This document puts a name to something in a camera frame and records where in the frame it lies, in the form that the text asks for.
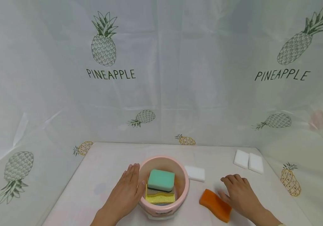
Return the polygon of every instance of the finger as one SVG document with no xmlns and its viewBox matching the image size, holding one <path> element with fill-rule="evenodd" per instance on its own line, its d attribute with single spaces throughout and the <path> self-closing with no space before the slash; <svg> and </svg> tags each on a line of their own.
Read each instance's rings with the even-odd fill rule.
<svg viewBox="0 0 323 226">
<path fill-rule="evenodd" d="M 242 177 L 239 174 L 235 174 L 234 177 L 238 182 L 243 183 Z"/>
<path fill-rule="evenodd" d="M 222 190 L 218 190 L 218 194 L 224 202 L 231 205 L 231 198 L 228 195 L 226 195 Z"/>
<path fill-rule="evenodd" d="M 124 171 L 123 175 L 121 175 L 119 181 L 117 182 L 118 184 L 124 181 L 126 171 Z"/>
<path fill-rule="evenodd" d="M 128 167 L 128 170 L 126 171 L 126 174 L 125 174 L 126 177 L 130 174 L 130 171 L 131 171 L 132 168 L 133 168 L 133 165 L 130 164 L 129 167 Z"/>
<path fill-rule="evenodd" d="M 221 181 L 226 185 L 228 192 L 230 192 L 230 189 L 232 187 L 231 181 L 226 177 L 222 177 Z"/>
<path fill-rule="evenodd" d="M 237 183 L 237 179 L 233 175 L 228 175 L 226 178 L 228 178 L 233 185 Z"/>
<path fill-rule="evenodd" d="M 135 185 L 137 185 L 137 183 L 138 183 L 138 179 L 139 179 L 139 169 L 140 169 L 140 165 L 139 164 L 136 164 L 134 166 L 133 174 L 131 175 L 130 181 L 132 183 L 134 183 Z"/>
<path fill-rule="evenodd" d="M 137 200 L 140 200 L 141 197 L 143 196 L 144 192 L 145 192 L 145 181 L 141 181 L 140 184 L 138 185 L 138 188 L 137 188 L 137 192 L 135 193 L 135 198 Z"/>
<path fill-rule="evenodd" d="M 243 182 L 248 185 L 249 187 L 251 187 L 251 185 L 249 184 L 248 180 L 246 178 L 242 178 Z"/>
<path fill-rule="evenodd" d="M 129 182 L 131 181 L 131 177 L 133 176 L 133 173 L 135 171 L 135 166 L 136 166 L 136 163 L 131 166 L 130 172 L 126 176 L 126 181 L 129 181 Z"/>
</svg>

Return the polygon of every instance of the wrist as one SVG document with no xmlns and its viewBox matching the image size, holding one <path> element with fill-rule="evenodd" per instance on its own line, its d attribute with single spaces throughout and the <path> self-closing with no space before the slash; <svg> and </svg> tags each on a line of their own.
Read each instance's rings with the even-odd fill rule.
<svg viewBox="0 0 323 226">
<path fill-rule="evenodd" d="M 107 208 L 102 207 L 97 211 L 91 226 L 116 226 L 119 217 L 115 213 L 110 212 Z"/>
<path fill-rule="evenodd" d="M 269 210 L 264 208 L 254 214 L 250 221 L 256 226 L 279 226 L 282 224 Z"/>
</svg>

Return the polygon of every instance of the pineapple print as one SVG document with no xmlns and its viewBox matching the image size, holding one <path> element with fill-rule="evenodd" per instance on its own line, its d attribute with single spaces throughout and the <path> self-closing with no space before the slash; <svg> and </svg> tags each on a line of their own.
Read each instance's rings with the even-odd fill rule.
<svg viewBox="0 0 323 226">
<path fill-rule="evenodd" d="M 116 47 L 114 41 L 111 39 L 111 36 L 116 34 L 112 32 L 117 28 L 117 26 L 112 26 L 116 17 L 110 19 L 110 12 L 105 17 L 101 12 L 98 13 L 98 18 L 94 16 L 96 22 L 92 21 L 98 32 L 91 43 L 92 55 L 99 64 L 111 66 L 116 60 Z"/>
<path fill-rule="evenodd" d="M 295 175 L 293 175 L 293 170 L 297 169 L 294 164 L 284 164 L 283 170 L 281 172 L 281 182 L 288 190 L 290 195 L 297 197 L 301 193 L 300 183 L 296 180 Z"/>
<path fill-rule="evenodd" d="M 133 127 L 141 127 L 140 124 L 142 123 L 149 123 L 152 120 L 155 119 L 155 114 L 154 112 L 150 111 L 150 110 L 144 110 L 141 111 L 137 114 L 137 117 L 135 118 L 135 120 L 131 120 L 128 122 L 129 126 L 133 126 Z"/>
<path fill-rule="evenodd" d="M 20 193 L 26 187 L 22 180 L 30 173 L 33 166 L 33 154 L 31 152 L 17 152 L 9 158 L 4 169 L 4 179 L 8 184 L 1 189 L 0 204 L 7 200 L 7 204 L 13 197 L 19 198 Z"/>
<path fill-rule="evenodd" d="M 195 145 L 195 141 L 192 138 L 184 137 L 182 134 L 178 134 L 175 138 L 179 140 L 181 145 Z"/>
<path fill-rule="evenodd" d="M 79 155 L 83 155 L 85 156 L 87 154 L 87 152 L 90 150 L 91 146 L 93 145 L 93 142 L 91 141 L 86 141 L 83 142 L 80 146 L 75 146 L 74 147 L 74 155 L 77 156 Z"/>
<path fill-rule="evenodd" d="M 323 28 L 323 8 L 319 14 L 314 12 L 311 19 L 306 18 L 305 29 L 283 45 L 277 56 L 279 64 L 287 65 L 300 57 L 311 44 L 312 36 L 323 31 L 321 28 Z"/>
<path fill-rule="evenodd" d="M 272 128 L 285 128 L 291 126 L 292 120 L 286 114 L 273 114 L 270 115 L 266 121 L 253 126 L 255 130 L 262 129 L 265 125 Z"/>
</svg>

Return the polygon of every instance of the white sponge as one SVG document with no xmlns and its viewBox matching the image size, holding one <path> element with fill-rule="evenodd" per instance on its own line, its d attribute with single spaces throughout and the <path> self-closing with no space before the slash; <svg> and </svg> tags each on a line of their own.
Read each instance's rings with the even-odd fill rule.
<svg viewBox="0 0 323 226">
<path fill-rule="evenodd" d="M 249 154 L 248 168 L 259 174 L 263 174 L 263 161 L 262 157 L 253 153 Z"/>
<path fill-rule="evenodd" d="M 247 169 L 248 168 L 248 158 L 249 158 L 248 153 L 245 153 L 241 150 L 237 150 L 233 163 L 239 167 Z"/>
<path fill-rule="evenodd" d="M 184 166 L 186 172 L 188 173 L 188 177 L 191 180 L 196 180 L 200 182 L 205 181 L 205 174 L 204 174 L 204 169 L 202 168 L 197 168 L 193 166 Z"/>
</svg>

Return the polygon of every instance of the pink flower print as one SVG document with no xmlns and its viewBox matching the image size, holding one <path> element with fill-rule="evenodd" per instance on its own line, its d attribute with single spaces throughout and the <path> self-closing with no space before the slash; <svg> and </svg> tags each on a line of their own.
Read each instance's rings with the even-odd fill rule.
<svg viewBox="0 0 323 226">
<path fill-rule="evenodd" d="M 316 110 L 311 115 L 309 125 L 310 125 L 310 130 L 312 131 L 323 129 L 323 111 Z"/>
</svg>

